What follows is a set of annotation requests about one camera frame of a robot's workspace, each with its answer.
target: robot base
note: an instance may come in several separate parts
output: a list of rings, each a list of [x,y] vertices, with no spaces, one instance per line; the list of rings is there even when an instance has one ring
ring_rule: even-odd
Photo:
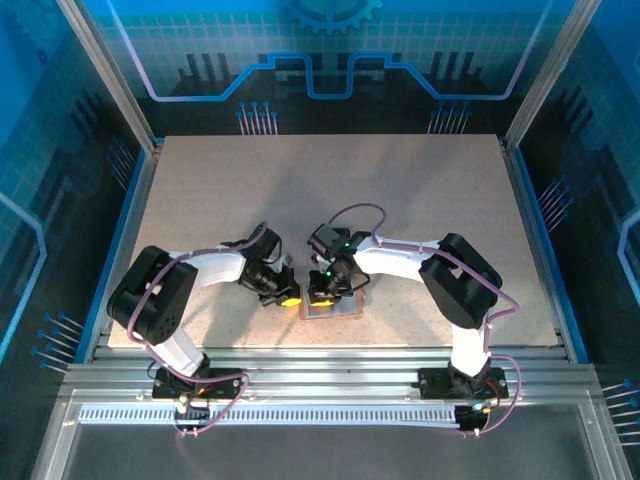
[[[487,374],[500,398],[509,398],[509,389],[501,368],[490,368]],[[423,400],[447,400],[460,398],[452,392],[451,376],[447,368],[421,368],[418,370],[418,383],[413,388],[420,389],[420,398]],[[489,400],[495,398],[496,393],[487,383],[482,390],[473,395],[474,400]]]
[[[210,368],[206,372],[206,378],[223,377],[242,373],[239,368]],[[219,383],[187,383],[184,382],[165,368],[159,368],[153,382],[151,397],[155,400],[177,400],[182,394],[188,394],[194,399],[234,399],[240,392],[241,380],[228,380]]]

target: white grid pattern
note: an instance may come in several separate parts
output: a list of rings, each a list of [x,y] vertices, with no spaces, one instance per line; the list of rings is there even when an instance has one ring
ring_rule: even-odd
[[[201,54],[212,55],[216,77],[222,77],[216,55],[226,55],[232,75],[257,62],[258,53],[303,51],[322,53],[323,74],[337,73],[337,53],[385,50],[400,53],[421,72],[429,72],[435,52],[442,52],[438,78],[444,76],[451,52],[459,52],[453,78],[458,78],[464,54],[474,52],[470,73],[482,67],[482,80],[491,91],[504,90],[533,29],[536,14],[394,14],[374,17],[358,29],[332,36],[299,29],[295,22],[277,14],[173,15],[122,19],[145,71],[161,96],[170,95],[180,81],[178,69],[189,74],[186,54],[194,54],[201,74]],[[96,19],[110,50],[115,54],[136,94],[143,94],[124,42],[110,18]],[[538,49],[546,53],[564,18],[547,20]]]

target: black bracket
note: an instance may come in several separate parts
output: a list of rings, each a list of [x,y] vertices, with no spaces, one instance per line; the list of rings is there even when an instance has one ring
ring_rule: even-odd
[[[495,287],[502,287],[502,278],[462,236],[450,233],[441,242],[440,250],[462,261]],[[454,325],[478,329],[484,316],[498,297],[466,272],[456,276],[456,266],[439,255],[422,262],[419,273],[436,305]]]
[[[496,393],[489,383],[498,391],[499,397],[509,398],[509,389],[501,368],[490,368],[481,389],[475,392],[474,400],[489,400]],[[454,393],[450,371],[447,368],[421,368],[418,370],[418,382],[411,385],[420,390],[420,398],[424,400],[451,400],[460,398]]]
[[[203,378],[216,378],[242,373],[239,368],[209,368],[202,372]],[[194,399],[233,400],[242,388],[242,380],[226,380],[216,383],[191,383],[176,378],[165,368],[159,368],[153,382],[151,398],[156,400],[177,400],[187,394]]]

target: aluminum frame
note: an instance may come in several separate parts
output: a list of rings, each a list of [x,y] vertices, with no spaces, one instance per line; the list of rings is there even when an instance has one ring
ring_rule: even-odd
[[[520,145],[538,115],[549,92],[564,71],[571,54],[591,23],[601,1],[578,0],[573,6],[505,135],[507,148],[511,153]]]
[[[421,400],[417,389],[411,387],[417,379],[418,368],[446,366],[448,348],[227,348],[210,349],[207,353],[216,365],[246,369],[251,383],[242,399],[245,410],[258,410],[265,405],[297,405],[298,408],[351,405],[363,409],[379,406],[401,410],[407,406],[429,408],[452,403]],[[496,349],[496,353],[514,355],[521,365],[523,390],[517,408],[577,405],[584,425],[585,445],[597,464],[600,478],[632,478],[592,365],[570,364],[562,347]],[[513,367],[508,362],[496,361],[495,364],[505,369],[513,394],[516,382]],[[170,404],[150,398],[148,365],[149,359],[139,350],[116,352],[114,356],[96,359],[93,364],[72,365],[61,387],[32,478],[63,477],[67,462],[73,458],[77,426],[85,423],[81,417],[83,407],[105,406],[118,411]]]
[[[82,0],[56,0],[76,37],[87,52],[98,75],[122,112],[133,134],[148,154],[155,148],[155,135],[122,72],[105,46]]]
[[[74,0],[57,1],[136,138],[147,153],[151,153],[155,138],[149,124],[99,39],[86,9]],[[579,0],[574,6],[509,129],[506,140],[511,153],[535,118],[599,3],[600,0]],[[522,196],[521,175],[517,165],[514,165],[507,161],[516,197],[520,193],[518,200],[522,218],[528,228],[530,241],[535,245],[540,239],[536,239],[531,205],[526,196]],[[146,171],[144,178],[149,186],[152,177],[153,170]],[[148,189],[144,193],[145,189],[140,185],[137,188],[142,193],[138,195],[136,192],[132,211],[141,216]],[[133,216],[127,220],[109,282],[113,282],[122,269],[126,269],[139,223]],[[548,264],[544,263],[545,259],[537,254],[541,250],[534,250],[536,265],[552,311],[555,312],[560,337],[569,342],[566,345],[560,342],[559,346],[551,348],[496,348],[495,353],[514,356],[520,362],[523,373],[520,408],[527,405],[577,405],[586,442],[600,478],[630,479],[631,473],[615,435],[597,375],[592,365],[573,363],[577,356],[561,305],[554,293],[552,275]],[[156,404],[150,399],[151,384],[146,376],[149,359],[137,349],[105,348],[105,337],[99,334],[108,324],[106,315],[98,318],[89,348],[93,363],[71,365],[65,375],[32,478],[63,477],[67,463],[73,457],[84,406],[108,405],[112,409],[126,409],[132,405]],[[446,404],[448,402],[419,399],[418,391],[411,387],[411,383],[417,379],[418,368],[443,367],[450,353],[448,348],[207,350],[216,365],[237,366],[247,370],[251,377],[250,387],[243,397],[243,407],[247,408],[264,404],[380,405],[392,408]],[[507,382],[513,390],[516,382],[513,367],[509,363],[496,364],[505,369]]]

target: dark floor panel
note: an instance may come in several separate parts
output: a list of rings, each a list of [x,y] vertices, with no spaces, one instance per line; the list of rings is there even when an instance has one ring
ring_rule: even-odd
[[[82,426],[66,480],[587,480],[574,410],[520,408],[480,440],[411,427]]]

